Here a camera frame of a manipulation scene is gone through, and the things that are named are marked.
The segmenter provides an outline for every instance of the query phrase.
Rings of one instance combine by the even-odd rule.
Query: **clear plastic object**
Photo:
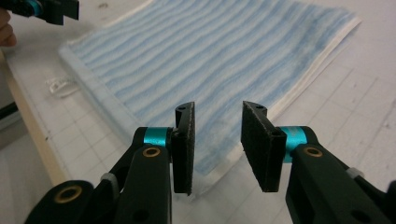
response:
[[[49,92],[63,98],[78,90],[78,85],[72,77],[55,77],[46,81]]]

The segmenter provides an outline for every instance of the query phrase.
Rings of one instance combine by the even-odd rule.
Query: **blue and white striped cloth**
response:
[[[196,103],[199,193],[242,154],[242,101],[280,111],[358,23],[290,0],[154,0],[60,53],[128,141],[140,126],[175,126],[175,107]]]

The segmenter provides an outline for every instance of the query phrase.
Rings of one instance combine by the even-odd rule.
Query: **human hand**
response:
[[[11,16],[9,13],[0,8],[0,46],[13,47],[17,44],[17,37],[14,35],[12,26],[8,24]]]

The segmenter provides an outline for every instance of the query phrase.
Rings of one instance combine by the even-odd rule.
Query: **towel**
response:
[[[154,0],[60,55],[128,143],[138,127],[174,127],[174,109],[194,101],[200,194],[242,155],[242,102],[274,118],[359,22],[342,8],[291,0]]]

